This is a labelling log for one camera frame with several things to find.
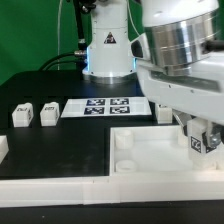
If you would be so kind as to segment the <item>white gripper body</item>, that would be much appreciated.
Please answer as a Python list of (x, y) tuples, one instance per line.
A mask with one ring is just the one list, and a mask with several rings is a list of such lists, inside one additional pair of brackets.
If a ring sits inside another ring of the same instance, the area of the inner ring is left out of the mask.
[(192, 65), (189, 76), (167, 76), (150, 60), (143, 33), (131, 42), (141, 91), (151, 102), (224, 125), (224, 53)]

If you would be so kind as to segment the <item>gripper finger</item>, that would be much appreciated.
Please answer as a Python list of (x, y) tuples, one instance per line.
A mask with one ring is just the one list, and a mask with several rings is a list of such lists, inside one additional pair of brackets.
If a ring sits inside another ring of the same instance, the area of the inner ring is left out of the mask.
[(187, 133), (187, 123), (193, 119), (193, 117), (190, 114), (174, 110), (173, 116), (175, 117), (178, 124), (181, 126), (182, 133)]
[(207, 122), (206, 140), (210, 148), (216, 148), (222, 142), (221, 131), (222, 126), (220, 124)]

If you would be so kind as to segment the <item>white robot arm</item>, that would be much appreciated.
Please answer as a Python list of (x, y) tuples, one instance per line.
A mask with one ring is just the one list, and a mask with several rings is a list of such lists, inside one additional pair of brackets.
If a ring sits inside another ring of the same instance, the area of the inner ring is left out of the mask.
[(132, 42), (144, 95), (205, 121), (206, 147), (224, 128), (224, 42), (218, 39), (218, 0), (140, 0), (144, 33)]

